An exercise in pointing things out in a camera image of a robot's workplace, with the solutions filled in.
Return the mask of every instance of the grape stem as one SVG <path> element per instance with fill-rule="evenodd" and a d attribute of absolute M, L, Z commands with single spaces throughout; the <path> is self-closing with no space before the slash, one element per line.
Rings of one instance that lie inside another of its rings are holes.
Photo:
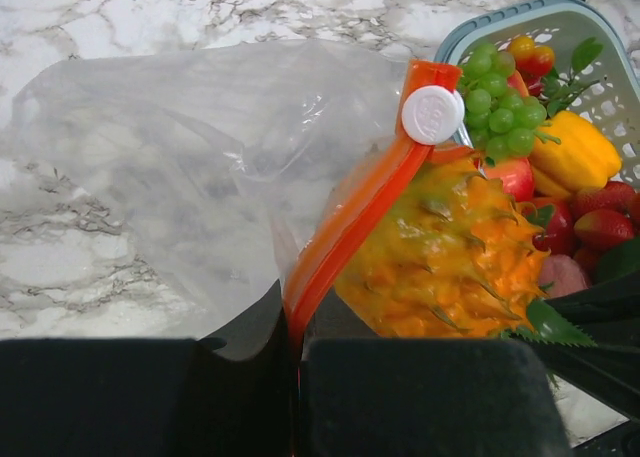
<path fill-rule="evenodd" d="M 540 141 L 543 144 L 546 144 L 548 141 L 554 142 L 554 143 L 556 143 L 558 145 L 562 144 L 562 141 L 559 138 L 554 137 L 553 135 L 549 135 L 549 134 L 546 134 L 544 132 L 540 132 L 539 130 L 535 130 L 533 133 L 535 134 L 536 137 L 538 137 L 540 139 Z"/>

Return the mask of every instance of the yellow bell pepper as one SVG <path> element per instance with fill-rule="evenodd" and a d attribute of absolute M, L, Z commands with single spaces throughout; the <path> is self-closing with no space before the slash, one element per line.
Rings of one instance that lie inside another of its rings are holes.
<path fill-rule="evenodd" d="M 602 188 L 620 172 L 616 148 L 591 122 L 563 110 L 538 131 L 560 141 L 536 139 L 529 162 L 536 190 L 566 199 L 586 187 Z"/>

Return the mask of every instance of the cherry tomato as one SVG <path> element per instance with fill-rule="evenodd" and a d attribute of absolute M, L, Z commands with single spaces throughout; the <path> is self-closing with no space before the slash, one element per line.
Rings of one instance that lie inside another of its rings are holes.
<path fill-rule="evenodd" d="M 556 62 L 556 54 L 551 47 L 540 45 L 533 49 L 533 55 L 522 64 L 522 69 L 534 77 L 544 77 L 553 68 Z"/>
<path fill-rule="evenodd" d="M 533 51 L 536 47 L 536 43 L 528 35 L 521 35 L 511 41 L 507 52 L 513 55 L 516 61 L 516 68 L 520 69 L 531 57 L 533 57 Z"/>

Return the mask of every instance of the red cherry tomato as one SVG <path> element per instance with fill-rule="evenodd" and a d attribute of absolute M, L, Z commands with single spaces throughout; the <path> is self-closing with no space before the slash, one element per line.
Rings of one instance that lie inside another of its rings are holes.
<path fill-rule="evenodd" d="M 507 47 L 507 52 L 513 55 L 516 61 L 516 68 L 520 69 L 531 57 L 536 47 L 534 40 L 528 35 L 521 35 L 511 41 Z"/>
<path fill-rule="evenodd" d="M 533 55 L 522 64 L 522 69 L 534 77 L 544 77 L 556 63 L 556 54 L 551 47 L 540 45 L 533 49 Z"/>
<path fill-rule="evenodd" d="M 573 217 L 569 205 L 553 197 L 534 197 L 531 203 L 541 210 L 543 207 L 552 206 L 551 218 L 547 223 L 544 234 L 533 238 L 533 245 L 538 250 L 550 250 L 551 254 L 564 254 L 572 256 L 578 248 L 578 238 L 573 232 Z M 531 208 L 524 208 L 523 215 L 532 212 Z"/>

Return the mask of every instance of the orange zipper seal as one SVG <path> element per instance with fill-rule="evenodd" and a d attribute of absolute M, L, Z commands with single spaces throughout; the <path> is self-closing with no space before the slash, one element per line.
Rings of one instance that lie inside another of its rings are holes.
<path fill-rule="evenodd" d="M 468 147 L 444 148 L 416 143 L 406 133 L 401 119 L 402 106 L 409 95 L 421 87 L 438 85 L 455 90 L 462 71 L 449 64 L 412 60 L 396 119 L 396 139 L 371 172 L 354 189 L 342 208 L 320 225 L 313 240 L 305 247 L 283 291 L 289 337 L 295 358 L 302 350 L 304 332 L 338 274 L 365 241 L 380 219 L 427 160 L 447 162 L 468 154 Z M 388 177 L 381 182 L 381 176 Z M 345 216 L 356 215 L 345 226 Z"/>

